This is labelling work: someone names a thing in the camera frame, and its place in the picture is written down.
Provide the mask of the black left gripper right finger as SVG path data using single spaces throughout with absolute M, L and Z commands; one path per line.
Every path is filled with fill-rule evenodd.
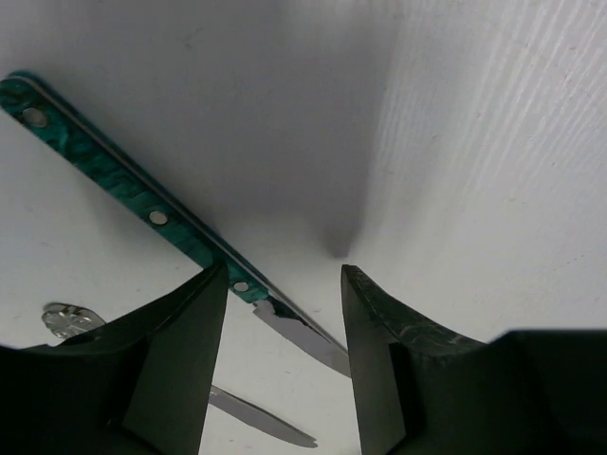
M 606 334 L 524 329 L 463 336 L 341 270 L 365 454 L 602 454 Z

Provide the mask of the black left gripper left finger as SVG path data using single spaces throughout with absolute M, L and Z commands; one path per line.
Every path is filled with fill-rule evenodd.
M 5 454 L 195 454 L 227 306 L 215 264 L 57 346 L 1 350 Z

